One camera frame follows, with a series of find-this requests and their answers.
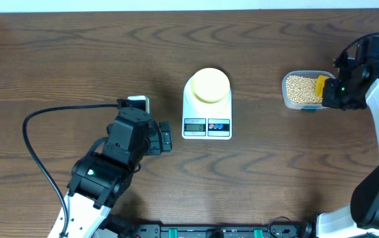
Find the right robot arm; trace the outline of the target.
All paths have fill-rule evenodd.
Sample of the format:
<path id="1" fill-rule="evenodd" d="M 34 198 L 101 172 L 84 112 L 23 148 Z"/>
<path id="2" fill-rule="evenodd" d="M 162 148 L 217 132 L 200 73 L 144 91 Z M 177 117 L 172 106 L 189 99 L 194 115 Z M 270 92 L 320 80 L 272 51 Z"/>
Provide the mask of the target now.
<path id="1" fill-rule="evenodd" d="M 322 104 L 341 110 L 369 108 L 379 152 L 379 32 L 361 36 L 353 45 L 353 58 L 342 50 L 334 59 L 338 76 L 324 81 Z M 379 237 L 379 164 L 354 189 L 348 206 L 317 217 L 316 236 Z"/>

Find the yellow measuring scoop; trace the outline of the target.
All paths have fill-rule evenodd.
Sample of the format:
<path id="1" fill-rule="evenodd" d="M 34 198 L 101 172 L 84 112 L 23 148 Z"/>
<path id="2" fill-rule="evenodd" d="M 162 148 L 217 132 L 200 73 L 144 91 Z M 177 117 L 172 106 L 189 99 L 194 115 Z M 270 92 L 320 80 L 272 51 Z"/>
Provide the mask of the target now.
<path id="1" fill-rule="evenodd" d="M 325 75 L 320 75 L 316 79 L 316 90 L 315 90 L 315 93 L 316 93 L 317 97 L 320 97 L 320 98 L 323 97 L 323 89 L 324 89 L 324 86 L 325 86 L 325 83 L 326 83 L 327 79 L 329 79 L 329 77 L 325 76 Z"/>

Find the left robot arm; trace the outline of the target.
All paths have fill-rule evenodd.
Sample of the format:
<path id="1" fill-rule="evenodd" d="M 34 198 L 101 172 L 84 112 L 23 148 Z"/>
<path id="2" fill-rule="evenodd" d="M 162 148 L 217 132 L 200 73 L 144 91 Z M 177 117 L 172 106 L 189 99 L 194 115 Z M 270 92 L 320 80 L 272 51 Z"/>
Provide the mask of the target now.
<path id="1" fill-rule="evenodd" d="M 144 156 L 172 149 L 170 124 L 156 122 L 139 108 L 123 107 L 98 139 L 78 160 L 50 237 L 92 237 L 118 198 L 129 188 Z"/>

